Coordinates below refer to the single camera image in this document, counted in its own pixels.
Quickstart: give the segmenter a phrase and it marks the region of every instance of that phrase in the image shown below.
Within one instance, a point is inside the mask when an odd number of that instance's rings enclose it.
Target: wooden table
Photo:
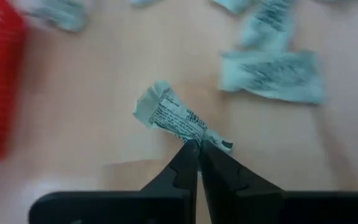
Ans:
[[[131,115],[158,79],[233,140],[239,162],[283,189],[358,189],[358,0],[296,7],[293,50],[319,54],[324,106],[216,89],[219,53],[233,49],[241,21],[207,0],[145,9],[114,0],[78,35],[31,29],[10,153],[0,162],[0,224],[25,223],[47,192],[139,189],[152,179],[182,145]],[[198,209],[208,223],[205,205]]]

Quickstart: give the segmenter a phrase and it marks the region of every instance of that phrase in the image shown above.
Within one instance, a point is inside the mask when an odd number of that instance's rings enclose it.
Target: table surface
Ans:
[[[159,173],[182,143],[131,114],[159,79],[234,142],[239,162],[279,187],[357,190],[358,1],[299,0],[295,17],[291,50],[318,53],[323,106],[218,91],[219,53],[233,49],[243,18],[207,0],[144,9],[105,1],[80,34],[31,28],[0,162],[0,224],[26,223],[47,192],[139,189]],[[201,203],[198,223],[208,223]]]

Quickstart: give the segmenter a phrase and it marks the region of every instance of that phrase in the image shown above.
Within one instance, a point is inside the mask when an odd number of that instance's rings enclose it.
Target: light wood surface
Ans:
[[[207,0],[100,6],[78,35],[30,31],[10,153],[0,162],[0,224],[26,223],[47,192],[151,180],[182,145],[131,115],[157,79],[233,140],[239,162],[279,187],[358,189],[357,0],[298,1],[293,50],[319,53],[328,96],[319,107],[217,91],[219,53],[233,48],[242,18]],[[208,223],[205,204],[198,210]]]

